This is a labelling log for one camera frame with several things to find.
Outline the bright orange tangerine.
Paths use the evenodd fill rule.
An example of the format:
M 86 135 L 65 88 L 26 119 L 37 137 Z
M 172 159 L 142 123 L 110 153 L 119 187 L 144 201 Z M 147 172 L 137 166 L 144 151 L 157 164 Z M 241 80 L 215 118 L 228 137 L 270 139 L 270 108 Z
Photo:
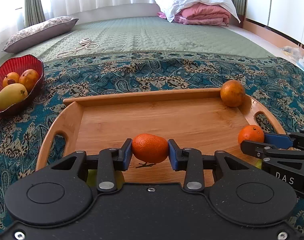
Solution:
M 238 144 L 249 140 L 254 142 L 264 142 L 264 132 L 260 126 L 248 125 L 242 128 L 238 134 Z

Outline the small oval orange tangerine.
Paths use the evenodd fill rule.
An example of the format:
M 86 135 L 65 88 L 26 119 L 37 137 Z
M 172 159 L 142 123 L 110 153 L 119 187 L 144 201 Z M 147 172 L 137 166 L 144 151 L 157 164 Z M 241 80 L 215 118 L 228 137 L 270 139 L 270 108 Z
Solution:
M 132 139 L 132 153 L 138 160 L 157 164 L 167 159 L 169 146 L 163 137 L 143 133 Z

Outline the green apple left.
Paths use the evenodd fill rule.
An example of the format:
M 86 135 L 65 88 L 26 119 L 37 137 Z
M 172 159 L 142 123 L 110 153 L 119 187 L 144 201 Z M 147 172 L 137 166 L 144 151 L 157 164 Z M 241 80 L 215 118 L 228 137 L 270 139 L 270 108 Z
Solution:
M 109 176 L 108 178 L 102 178 L 99 177 L 99 183 L 97 183 L 97 170 L 88 170 L 88 176 L 86 183 L 89 187 L 97 188 L 97 185 L 99 185 L 102 182 L 109 182 L 114 183 L 117 187 L 117 189 L 121 189 L 123 184 L 125 183 L 123 173 L 121 171 L 114 171 L 113 176 Z

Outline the wooden serving tray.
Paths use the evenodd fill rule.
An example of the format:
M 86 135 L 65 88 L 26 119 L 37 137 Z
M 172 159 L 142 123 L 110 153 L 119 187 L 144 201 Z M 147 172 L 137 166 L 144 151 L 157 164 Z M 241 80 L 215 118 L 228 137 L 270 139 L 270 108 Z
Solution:
M 42 142 L 36 170 L 47 165 L 56 135 L 65 138 L 64 155 L 77 150 L 88 155 L 105 148 L 119 148 L 126 139 L 149 133 L 174 139 L 180 147 L 203 154 L 226 151 L 249 164 L 256 158 L 241 152 L 238 133 L 266 116 L 276 133 L 284 133 L 277 118 L 260 102 L 246 96 L 237 108 L 227 107 L 220 90 L 181 89 L 86 96 L 64 100 L 65 108 L 54 120 Z

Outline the teal paisley blanket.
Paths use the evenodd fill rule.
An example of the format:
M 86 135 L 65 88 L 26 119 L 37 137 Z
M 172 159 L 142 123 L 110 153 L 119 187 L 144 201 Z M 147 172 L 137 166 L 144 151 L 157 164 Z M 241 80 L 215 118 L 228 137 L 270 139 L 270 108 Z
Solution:
M 12 220 L 4 194 L 34 172 L 51 124 L 73 97 L 217 88 L 237 80 L 265 105 L 287 132 L 304 129 L 304 72 L 275 56 L 181 51 L 130 51 L 72 56 L 44 62 L 44 83 L 21 113 L 0 117 L 0 232 Z

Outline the dull orange in tray corner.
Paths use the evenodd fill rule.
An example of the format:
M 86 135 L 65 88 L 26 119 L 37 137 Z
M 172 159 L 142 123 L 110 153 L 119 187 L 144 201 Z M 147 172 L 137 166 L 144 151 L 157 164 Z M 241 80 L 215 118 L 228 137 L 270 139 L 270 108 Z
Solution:
M 220 98 L 228 107 L 239 107 L 245 98 L 245 89 L 237 80 L 226 81 L 220 89 Z

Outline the reddish orange mango in bowl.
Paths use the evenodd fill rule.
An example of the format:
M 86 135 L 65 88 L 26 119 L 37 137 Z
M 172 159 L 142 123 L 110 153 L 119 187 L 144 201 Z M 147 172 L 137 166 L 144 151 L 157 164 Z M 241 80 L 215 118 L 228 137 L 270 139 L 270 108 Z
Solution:
M 28 93 L 32 91 L 34 85 L 39 80 L 40 76 L 38 72 L 34 69 L 27 69 L 25 70 L 22 75 L 19 77 L 18 82 L 22 84 Z

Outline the yellow mango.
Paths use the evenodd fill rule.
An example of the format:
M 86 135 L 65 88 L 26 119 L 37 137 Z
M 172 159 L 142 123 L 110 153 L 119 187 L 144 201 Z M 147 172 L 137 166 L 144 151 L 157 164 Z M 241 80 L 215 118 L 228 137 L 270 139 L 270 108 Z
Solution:
M 22 102 L 28 96 L 26 88 L 20 83 L 13 83 L 0 91 L 0 110 Z

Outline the green quilted bedspread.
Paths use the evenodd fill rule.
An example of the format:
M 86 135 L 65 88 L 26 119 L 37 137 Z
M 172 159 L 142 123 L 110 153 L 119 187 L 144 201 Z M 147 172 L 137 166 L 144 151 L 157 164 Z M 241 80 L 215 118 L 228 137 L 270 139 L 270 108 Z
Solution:
M 13 57 L 33 55 L 44 77 L 266 75 L 276 58 L 224 27 L 135 17 L 86 23 Z

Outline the small orange fruit in bowl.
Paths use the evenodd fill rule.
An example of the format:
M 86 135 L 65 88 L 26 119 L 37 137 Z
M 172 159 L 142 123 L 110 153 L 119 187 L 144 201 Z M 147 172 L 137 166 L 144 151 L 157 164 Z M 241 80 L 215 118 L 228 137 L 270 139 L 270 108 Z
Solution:
M 6 86 L 11 85 L 13 83 L 18 83 L 19 78 L 20 78 L 20 76 L 16 72 L 10 72 L 10 73 L 6 74 L 6 76 L 4 77 L 3 82 L 2 82 L 3 88 L 5 88 Z

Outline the red ribbed fruit bowl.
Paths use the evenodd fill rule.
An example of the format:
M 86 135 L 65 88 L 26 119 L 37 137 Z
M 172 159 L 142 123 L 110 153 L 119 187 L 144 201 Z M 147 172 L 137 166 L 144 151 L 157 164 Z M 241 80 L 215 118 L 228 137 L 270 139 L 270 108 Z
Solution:
M 33 55 L 8 59 L 0 66 L 0 117 L 25 110 L 42 90 L 44 65 Z

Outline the floral grey pillow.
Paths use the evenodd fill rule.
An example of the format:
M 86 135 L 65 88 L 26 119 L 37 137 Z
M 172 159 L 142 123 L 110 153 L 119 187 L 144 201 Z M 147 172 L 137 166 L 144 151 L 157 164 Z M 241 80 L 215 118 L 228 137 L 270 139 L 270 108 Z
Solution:
M 26 27 L 8 39 L 3 51 L 13 54 L 19 53 L 46 40 L 50 40 L 53 37 L 71 31 L 78 20 L 78 18 L 71 16 L 59 16 Z

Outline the pink folded blanket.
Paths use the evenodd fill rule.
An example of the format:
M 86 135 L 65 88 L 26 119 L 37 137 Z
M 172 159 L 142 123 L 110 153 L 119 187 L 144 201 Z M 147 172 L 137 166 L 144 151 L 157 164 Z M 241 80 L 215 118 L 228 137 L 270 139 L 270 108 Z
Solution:
M 163 8 L 157 16 L 168 22 L 185 25 L 223 25 L 228 26 L 232 16 L 239 20 L 235 7 L 231 3 L 205 3 L 194 1 L 176 4 L 169 9 Z

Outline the green curtain left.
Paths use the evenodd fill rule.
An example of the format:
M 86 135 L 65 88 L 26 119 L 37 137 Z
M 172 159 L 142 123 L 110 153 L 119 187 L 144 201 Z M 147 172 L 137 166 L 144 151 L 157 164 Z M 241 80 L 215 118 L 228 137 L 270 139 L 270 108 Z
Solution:
M 24 0 L 24 25 L 30 27 L 45 21 L 41 0 Z

